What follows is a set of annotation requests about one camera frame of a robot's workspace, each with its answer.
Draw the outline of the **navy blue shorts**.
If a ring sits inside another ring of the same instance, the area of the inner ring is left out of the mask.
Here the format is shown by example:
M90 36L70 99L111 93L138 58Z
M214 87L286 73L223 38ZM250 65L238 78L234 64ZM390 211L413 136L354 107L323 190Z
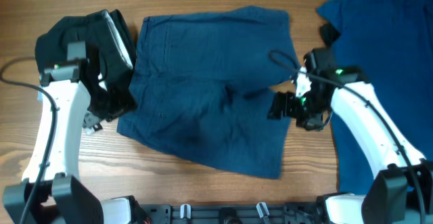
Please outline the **navy blue shorts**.
M290 74L269 58L274 49L295 54L283 10L146 17L129 86L137 108L117 131L215 169L279 178L290 121L267 114L272 86Z

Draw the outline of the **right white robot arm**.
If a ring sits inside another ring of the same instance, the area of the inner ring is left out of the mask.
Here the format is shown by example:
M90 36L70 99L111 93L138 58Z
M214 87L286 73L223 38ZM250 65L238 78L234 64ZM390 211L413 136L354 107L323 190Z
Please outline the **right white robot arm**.
M362 149L374 181L365 195L350 192L319 196L310 214L314 223L431 223L432 162L399 131L382 107L366 74L356 66L338 67L328 48L288 66L269 52L272 62L294 72L293 92L278 92L268 118L296 119L307 131L320 131L323 115L338 115Z

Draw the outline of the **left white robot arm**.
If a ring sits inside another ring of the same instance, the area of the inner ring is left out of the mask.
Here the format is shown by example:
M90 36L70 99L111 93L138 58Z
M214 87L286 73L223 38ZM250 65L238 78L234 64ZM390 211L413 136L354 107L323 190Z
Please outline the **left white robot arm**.
M128 112L133 100L116 87L133 69L126 46L69 43L63 54L38 52L43 110L35 148L22 180L5 188L14 223L134 223L131 197L101 201L82 183L78 155L83 130Z

